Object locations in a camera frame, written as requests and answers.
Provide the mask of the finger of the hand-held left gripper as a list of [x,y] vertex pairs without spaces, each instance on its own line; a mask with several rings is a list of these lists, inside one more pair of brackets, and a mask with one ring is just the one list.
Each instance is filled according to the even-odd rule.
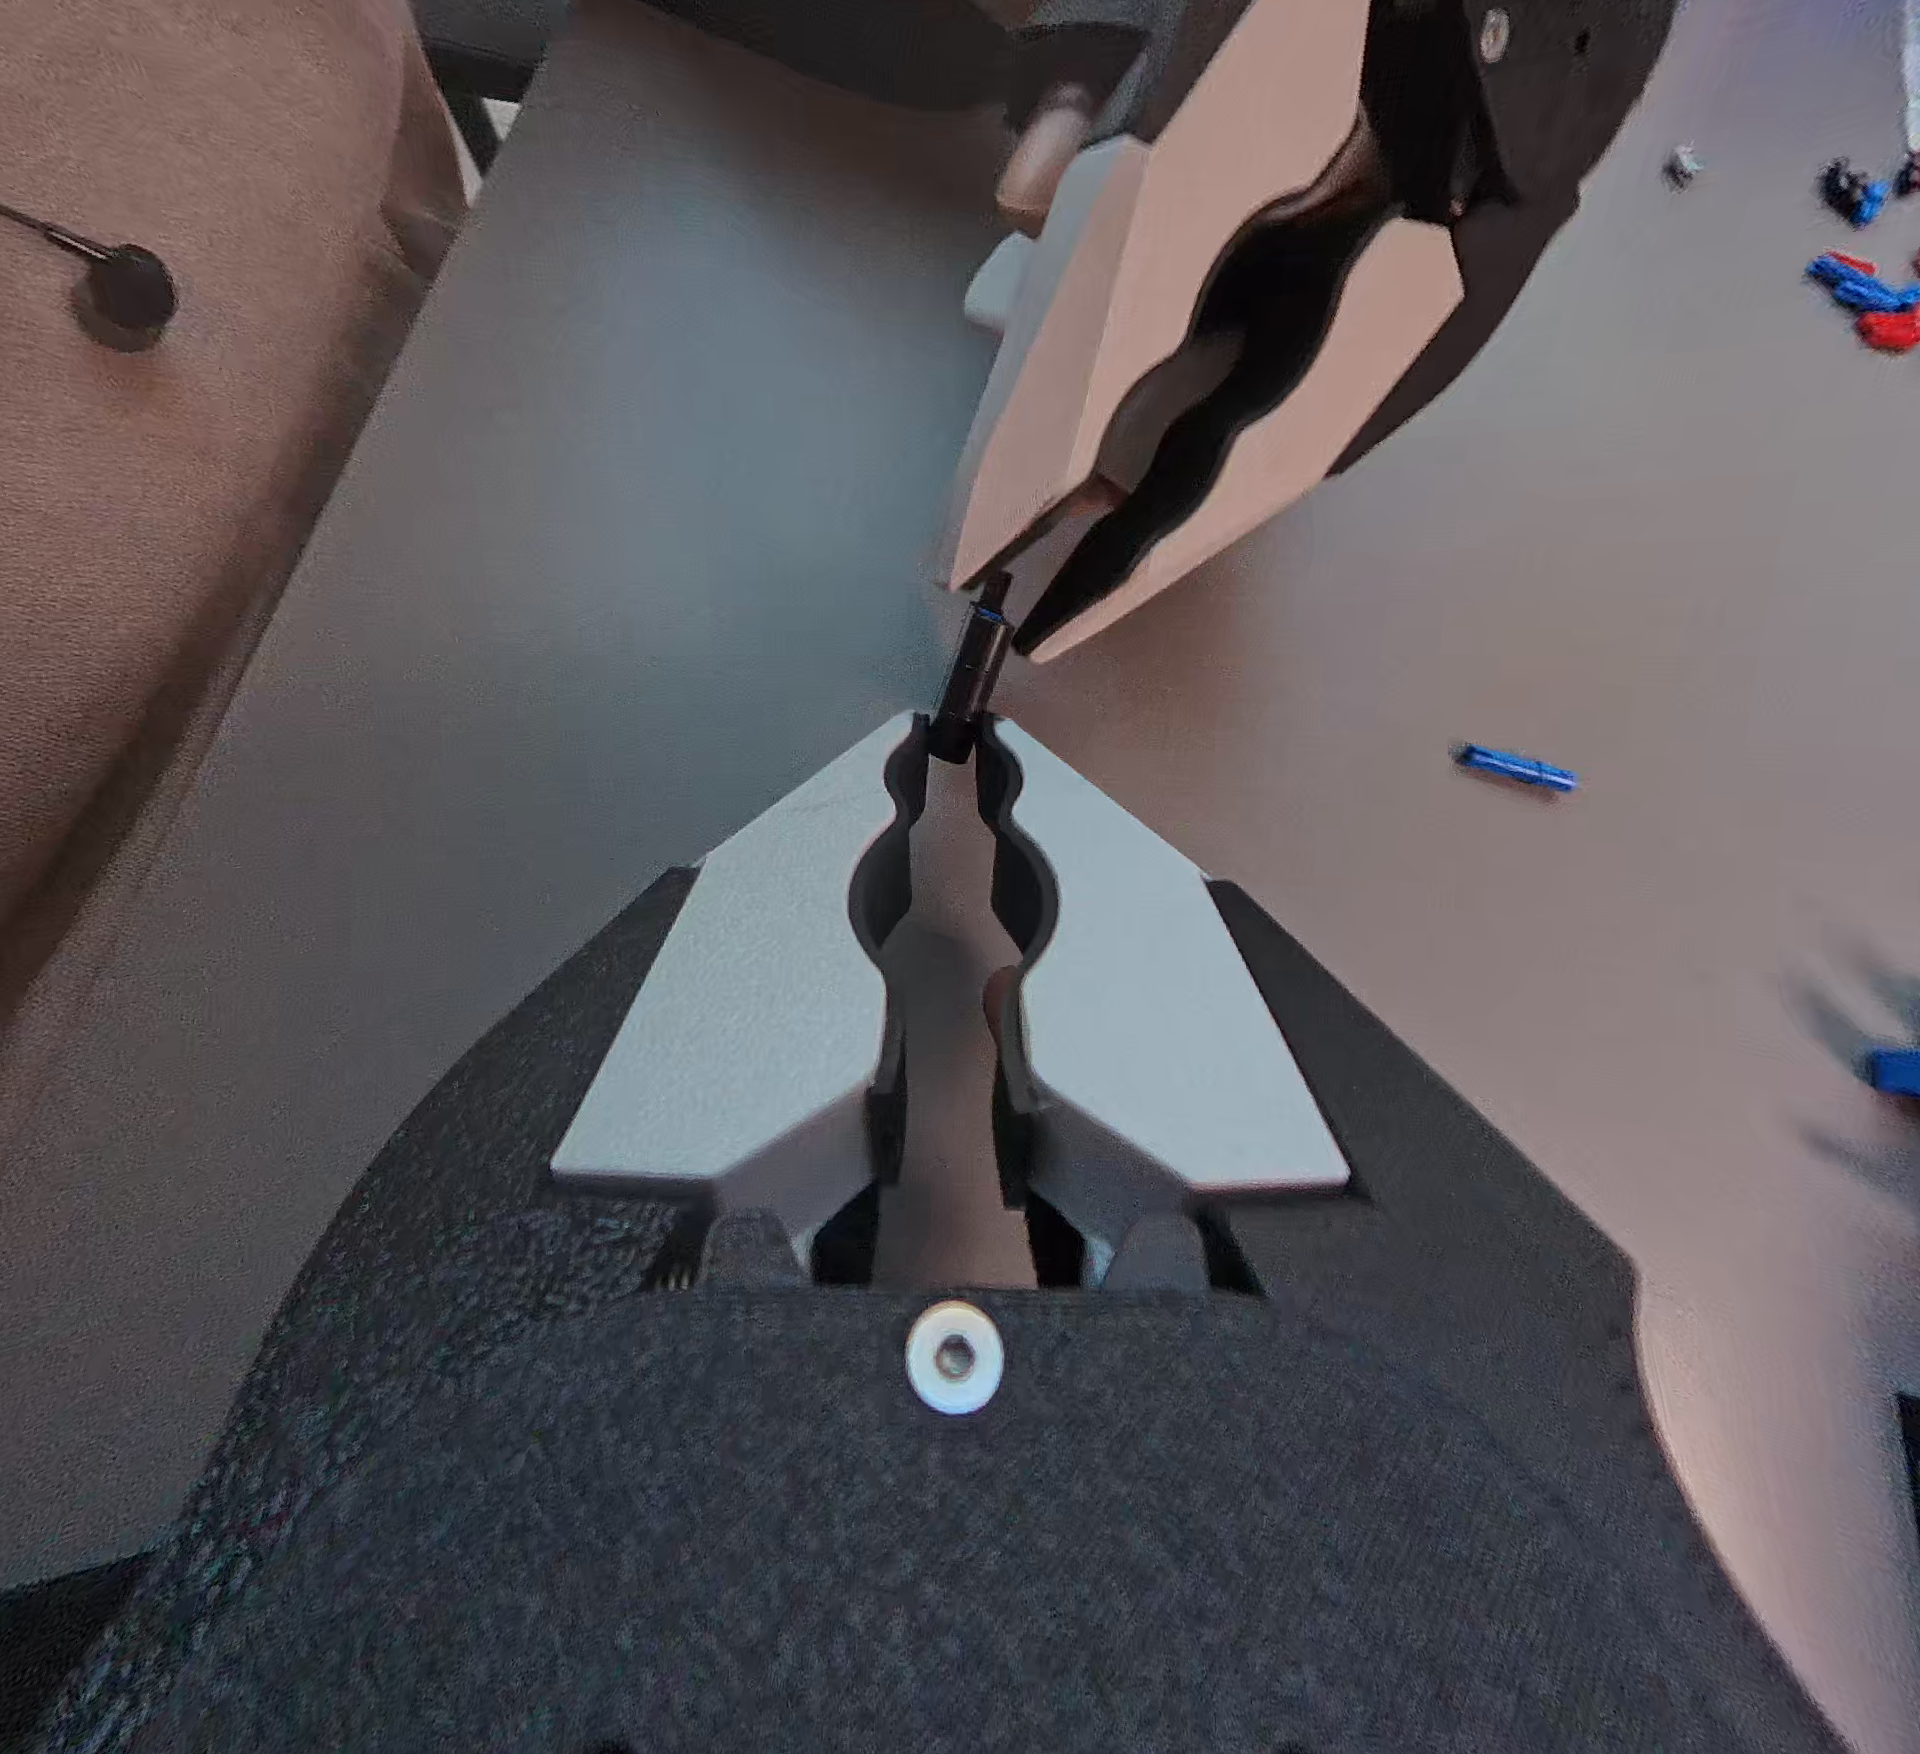
[[999,328],[942,548],[951,591],[1077,494],[1118,402],[1184,348],[1212,262],[1309,192],[1358,129],[1370,0],[1250,0],[1176,114],[1085,147],[1042,238],[1006,238],[967,291]]
[[1464,299],[1439,224],[1250,224],[1176,354],[1230,341],[1226,370],[1176,409],[1133,489],[1057,569],[1019,652],[1063,657],[1309,494]]

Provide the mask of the pile of blue red pins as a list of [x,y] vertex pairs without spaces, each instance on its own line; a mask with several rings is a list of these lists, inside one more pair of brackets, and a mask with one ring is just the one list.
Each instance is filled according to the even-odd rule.
[[[1870,177],[1847,156],[1819,172],[1819,206],[1847,224],[1847,231],[1870,231],[1892,199],[1914,199],[1920,154],[1912,147],[1897,172]],[[1885,279],[1874,258],[1849,252],[1819,252],[1804,262],[1804,279],[1855,326],[1855,338],[1870,354],[1908,358],[1920,348],[1920,282]]]

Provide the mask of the person's torso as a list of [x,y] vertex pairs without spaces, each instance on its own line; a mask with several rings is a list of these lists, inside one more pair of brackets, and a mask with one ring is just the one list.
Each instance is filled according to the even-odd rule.
[[[469,215],[409,0],[0,0],[7,1019],[200,736]],[[155,252],[155,354],[84,253]]]

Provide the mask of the blue connector pin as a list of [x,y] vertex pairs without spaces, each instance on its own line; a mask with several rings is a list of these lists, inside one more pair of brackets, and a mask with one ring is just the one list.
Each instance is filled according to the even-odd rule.
[[1581,779],[1574,770],[1559,770],[1551,758],[1530,758],[1530,754],[1512,754],[1512,751],[1491,751],[1491,744],[1456,744],[1451,751],[1451,770],[1472,773],[1472,779],[1491,779],[1491,781],[1507,781],[1521,791],[1543,791],[1543,795],[1567,795],[1581,786]]

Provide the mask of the grey desk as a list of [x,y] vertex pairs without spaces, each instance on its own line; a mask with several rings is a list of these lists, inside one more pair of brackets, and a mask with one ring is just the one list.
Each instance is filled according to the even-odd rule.
[[[1914,1120],[1855,1077],[1914,990],[1914,358],[1804,258],[1897,42],[1685,0],[1472,370],[1006,692],[1640,1262],[1675,1478],[1855,1749],[1914,1749]],[[981,161],[577,0],[7,1144],[7,1582],[142,1551],[452,1056],[941,679]]]

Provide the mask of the black clip microphone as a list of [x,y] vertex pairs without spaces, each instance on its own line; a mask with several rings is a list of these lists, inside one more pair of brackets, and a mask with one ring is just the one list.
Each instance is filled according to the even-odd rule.
[[112,354],[155,354],[183,304],[171,268],[142,246],[84,253],[69,299],[84,338]]

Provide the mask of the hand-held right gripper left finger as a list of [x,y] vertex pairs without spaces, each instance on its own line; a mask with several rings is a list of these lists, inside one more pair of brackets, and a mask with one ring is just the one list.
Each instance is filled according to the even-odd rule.
[[819,1285],[868,1285],[905,1138],[885,943],[914,908],[925,712],[893,712],[690,873],[564,1138],[562,1188],[776,1223]]

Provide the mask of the black beam with blue pins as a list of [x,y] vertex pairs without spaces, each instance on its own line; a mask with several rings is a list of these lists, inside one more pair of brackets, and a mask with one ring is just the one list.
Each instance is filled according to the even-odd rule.
[[1006,615],[1007,591],[1007,569],[990,569],[970,591],[970,609],[951,661],[941,710],[925,722],[929,758],[967,764],[981,740],[981,722],[990,712],[1006,657],[1013,649],[1013,626]]

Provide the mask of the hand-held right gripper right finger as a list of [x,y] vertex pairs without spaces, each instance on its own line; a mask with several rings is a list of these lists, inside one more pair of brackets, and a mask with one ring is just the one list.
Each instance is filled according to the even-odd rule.
[[976,740],[990,910],[1019,1027],[996,1050],[996,1172],[1042,1285],[1129,1247],[1212,1282],[1226,1219],[1351,1195],[1351,1160],[1205,867],[1007,717]]

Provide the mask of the person's left hand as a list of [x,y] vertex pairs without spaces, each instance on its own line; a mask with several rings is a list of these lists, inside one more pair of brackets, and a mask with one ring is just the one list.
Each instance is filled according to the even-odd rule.
[[1089,147],[1103,106],[1103,92],[1085,83],[1057,83],[1030,103],[996,182],[996,215],[1007,231],[1030,241],[1047,231],[1057,195]]

